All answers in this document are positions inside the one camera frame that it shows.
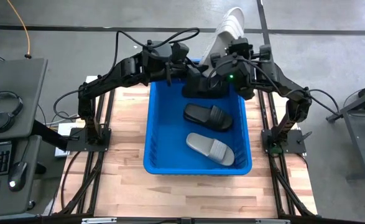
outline blue plastic bin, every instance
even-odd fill
[[[184,81],[155,82],[150,86],[144,167],[151,174],[244,175],[251,170],[251,152],[244,100],[230,88],[222,99],[191,99],[182,96]],[[233,127],[219,133],[184,120],[187,103],[216,105],[233,117]],[[190,149],[189,133],[198,133],[226,143],[234,152],[234,164],[226,167]]]

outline white cable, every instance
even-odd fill
[[[78,114],[73,114],[71,115],[69,118],[73,118],[75,116],[78,116]],[[51,123],[47,123],[47,126],[51,125],[51,124],[58,124],[58,123],[61,123],[62,121],[65,121],[66,119],[60,119],[59,121],[54,121],[54,122],[51,122]]]

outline concrete floor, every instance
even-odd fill
[[[263,0],[269,29],[365,30],[364,0]],[[216,28],[223,14],[239,6],[246,16],[245,28],[260,29],[256,0],[240,1],[113,1],[113,0],[18,0],[15,7],[26,24],[112,27],[204,27]],[[19,24],[5,0],[0,0],[0,23]],[[130,33],[140,41],[164,40],[171,33]],[[211,33],[187,41],[191,58],[200,58]],[[246,34],[257,48],[262,34]],[[87,75],[104,74],[113,60],[112,32],[30,32],[33,57],[49,60],[40,104],[47,120],[53,116],[53,102],[76,89]],[[0,31],[0,56],[23,58],[22,31]],[[340,106],[352,92],[365,87],[365,36],[355,35],[271,35],[275,61],[292,80],[333,95]],[[139,49],[121,36],[119,58]],[[316,95],[333,107],[331,101]],[[58,106],[76,113],[76,97]],[[344,122],[328,124],[329,112],[313,104],[301,129],[313,131],[305,141],[308,165],[318,213],[327,218],[365,222],[365,180],[347,182],[345,176],[361,170]],[[48,193],[40,196],[33,213],[42,213],[51,200],[56,180],[41,183]]]

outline wooden tabletop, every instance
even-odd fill
[[[111,145],[105,154],[102,168],[96,216],[197,218],[277,216],[269,161],[261,146],[260,132],[263,127],[257,96],[246,101],[252,154],[252,170],[248,175],[231,177],[152,175],[143,167],[149,90],[150,87],[143,85],[116,90],[110,123]],[[286,100],[277,95],[274,95],[274,99],[278,119],[281,120]],[[71,156],[67,159],[65,169]],[[67,176],[64,191],[66,204],[81,185],[86,157],[87,153],[82,152]],[[305,163],[302,158],[294,154],[286,155],[286,163],[292,188],[305,206],[316,213]],[[91,188],[88,192],[86,207],[89,204]],[[285,192],[284,190],[280,192],[287,212]],[[57,197],[54,212],[59,210],[60,197]]]

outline black headphones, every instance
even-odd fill
[[[10,96],[12,98],[18,99],[19,103],[16,109],[11,112],[0,112],[0,133],[8,131],[12,125],[15,123],[15,117],[22,111],[23,109],[23,101],[16,93],[11,91],[0,91],[0,97]]]

